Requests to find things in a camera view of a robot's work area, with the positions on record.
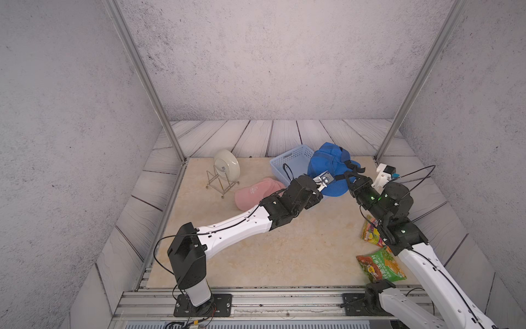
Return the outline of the blue baseball cap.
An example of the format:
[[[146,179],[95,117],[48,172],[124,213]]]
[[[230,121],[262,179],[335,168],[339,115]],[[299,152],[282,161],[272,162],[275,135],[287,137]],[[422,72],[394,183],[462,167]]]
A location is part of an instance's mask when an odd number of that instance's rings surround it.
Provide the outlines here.
[[[365,168],[351,159],[350,153],[333,143],[324,143],[312,156],[308,165],[308,175],[315,178],[326,171],[334,178],[334,182],[322,190],[328,197],[340,197],[349,191],[345,178],[346,172],[363,174]]]

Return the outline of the pink baseball cap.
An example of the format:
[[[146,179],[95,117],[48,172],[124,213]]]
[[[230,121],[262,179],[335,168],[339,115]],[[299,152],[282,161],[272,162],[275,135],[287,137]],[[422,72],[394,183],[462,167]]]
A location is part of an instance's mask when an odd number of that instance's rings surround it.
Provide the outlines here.
[[[284,188],[281,182],[272,178],[264,178],[254,185],[237,190],[234,193],[234,202],[241,211],[248,211],[265,197]]]

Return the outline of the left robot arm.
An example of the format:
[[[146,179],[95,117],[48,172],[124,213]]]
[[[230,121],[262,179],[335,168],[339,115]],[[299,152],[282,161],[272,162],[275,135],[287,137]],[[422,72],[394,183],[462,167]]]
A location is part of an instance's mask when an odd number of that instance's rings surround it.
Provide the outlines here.
[[[171,235],[167,256],[178,288],[194,308],[212,303],[207,261],[220,251],[257,234],[285,226],[323,199],[322,190],[334,182],[329,172],[315,178],[300,175],[288,187],[271,193],[248,211],[220,223],[196,228],[184,224]]]

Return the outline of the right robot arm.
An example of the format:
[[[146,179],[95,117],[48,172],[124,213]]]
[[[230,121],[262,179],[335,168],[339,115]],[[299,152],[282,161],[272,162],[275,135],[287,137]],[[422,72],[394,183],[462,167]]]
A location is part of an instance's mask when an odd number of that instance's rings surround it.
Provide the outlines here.
[[[374,307],[408,328],[496,328],[445,269],[427,237],[408,219],[413,204],[408,187],[395,181],[379,186],[363,175],[346,183],[351,196],[377,220],[381,239],[418,279],[440,315],[436,317],[404,297],[387,280],[369,285],[375,295]]]

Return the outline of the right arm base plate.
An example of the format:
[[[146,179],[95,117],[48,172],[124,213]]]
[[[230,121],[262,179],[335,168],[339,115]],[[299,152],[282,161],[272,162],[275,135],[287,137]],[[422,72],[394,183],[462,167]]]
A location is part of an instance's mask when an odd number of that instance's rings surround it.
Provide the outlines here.
[[[372,316],[389,317],[390,313],[383,310],[379,303],[378,296],[365,293],[344,293],[342,294],[343,303],[340,305],[345,310],[346,316]]]

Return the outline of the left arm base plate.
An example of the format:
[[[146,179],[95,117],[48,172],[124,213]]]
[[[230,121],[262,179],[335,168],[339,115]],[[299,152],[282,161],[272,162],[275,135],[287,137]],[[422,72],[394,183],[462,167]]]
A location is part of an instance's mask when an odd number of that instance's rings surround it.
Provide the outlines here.
[[[174,317],[229,317],[231,315],[232,294],[213,293],[212,297],[196,307],[186,295],[179,295],[176,301]]]

